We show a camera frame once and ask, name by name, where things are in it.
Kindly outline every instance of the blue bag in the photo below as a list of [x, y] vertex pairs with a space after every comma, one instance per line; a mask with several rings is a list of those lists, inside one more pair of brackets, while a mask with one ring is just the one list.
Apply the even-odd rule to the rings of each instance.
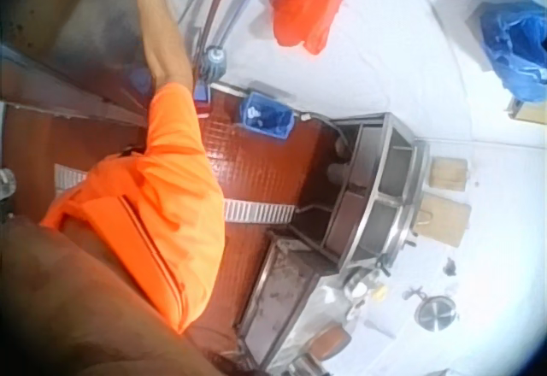
[[523, 102], [547, 98], [547, 10], [534, 2], [488, 4], [484, 49], [503, 86]]

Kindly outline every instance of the orange shirt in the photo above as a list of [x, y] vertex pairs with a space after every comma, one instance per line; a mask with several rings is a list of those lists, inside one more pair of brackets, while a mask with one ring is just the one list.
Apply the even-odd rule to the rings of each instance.
[[223, 196], [184, 86], [157, 92], [149, 123], [143, 155], [99, 162], [54, 201], [42, 225], [59, 229], [67, 215], [85, 220], [183, 332], [205, 309], [221, 264]]

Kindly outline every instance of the metal pot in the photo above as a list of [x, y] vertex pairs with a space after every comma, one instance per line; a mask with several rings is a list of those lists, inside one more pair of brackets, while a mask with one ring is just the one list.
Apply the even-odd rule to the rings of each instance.
[[410, 290], [403, 298], [406, 300], [413, 295], [421, 298], [421, 303], [415, 312], [416, 323], [427, 331], [443, 331], [456, 320], [456, 304], [449, 297], [428, 297], [419, 288]]

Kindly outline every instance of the floor drain grate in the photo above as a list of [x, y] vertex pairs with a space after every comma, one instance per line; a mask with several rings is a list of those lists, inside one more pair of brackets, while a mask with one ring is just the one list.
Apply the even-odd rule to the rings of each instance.
[[[87, 173], [55, 164], [55, 189], [57, 195], [84, 181]], [[224, 200], [224, 219], [239, 224], [279, 225], [291, 222], [295, 206], [281, 203], [252, 203], [238, 199]]]

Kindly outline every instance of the floor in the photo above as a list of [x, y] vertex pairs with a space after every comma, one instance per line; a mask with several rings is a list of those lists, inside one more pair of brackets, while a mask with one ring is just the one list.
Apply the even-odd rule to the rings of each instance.
[[[297, 123], [287, 141], [233, 125], [239, 99], [216, 92], [212, 115], [201, 120], [203, 142], [225, 196], [246, 201], [297, 203], [306, 175], [324, 162], [334, 134], [312, 120]], [[55, 195], [53, 165], [89, 170], [108, 154], [142, 144], [145, 131], [94, 120], [53, 117], [8, 108], [3, 162], [15, 172], [17, 213], [38, 221]], [[233, 325], [244, 311], [268, 248], [266, 226], [227, 224], [226, 252], [210, 304], [187, 337], [202, 350], [236, 349]]]

